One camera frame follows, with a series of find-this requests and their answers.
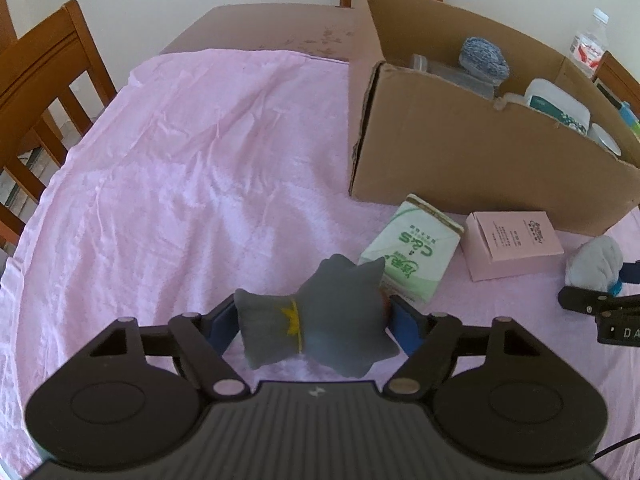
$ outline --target gray knitted ball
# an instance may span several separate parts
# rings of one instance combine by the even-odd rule
[[[485,38],[466,38],[458,61],[471,75],[494,86],[509,77],[509,65],[500,48]]]

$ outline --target white plush toy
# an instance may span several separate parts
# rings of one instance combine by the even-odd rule
[[[577,253],[569,257],[564,284],[611,292],[618,282],[622,263],[622,251],[617,242],[608,236],[599,236],[582,245]]]

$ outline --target yellow ribbon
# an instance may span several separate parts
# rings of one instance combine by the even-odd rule
[[[287,335],[294,335],[298,338],[298,353],[302,353],[302,327],[300,326],[300,316],[298,315],[298,305],[296,300],[291,298],[291,308],[280,307],[282,313],[289,318],[289,328]]]

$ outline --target pink tablecloth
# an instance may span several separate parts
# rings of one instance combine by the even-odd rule
[[[171,54],[132,72],[53,177],[2,277],[2,459],[21,473],[38,463],[27,399],[115,317],[163,324],[238,286],[290,293],[332,253],[357,259],[394,208],[348,198],[346,92],[346,64],[291,52]],[[611,234],[628,261],[640,259],[637,213]],[[562,234],[568,250],[584,240]],[[597,344],[593,319],[557,305],[561,283],[472,283],[457,252],[425,312],[467,324],[515,317],[604,395],[606,446],[640,431],[640,351]],[[252,384],[340,379],[303,358],[251,372],[239,338],[226,358]],[[367,378],[385,381],[403,359]],[[637,478],[638,449],[598,465]]]

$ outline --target black cable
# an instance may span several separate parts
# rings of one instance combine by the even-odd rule
[[[603,449],[601,452],[596,453],[596,455],[593,457],[593,459],[591,459],[591,461],[593,462],[594,460],[599,459],[601,456],[605,456],[607,453],[611,453],[612,451],[618,449],[619,447],[626,446],[626,444],[630,444],[631,442],[634,442],[636,440],[640,440],[640,433],[635,434],[634,436],[630,436],[625,440],[621,440],[620,442],[617,442],[613,446],[609,446],[606,449]]]

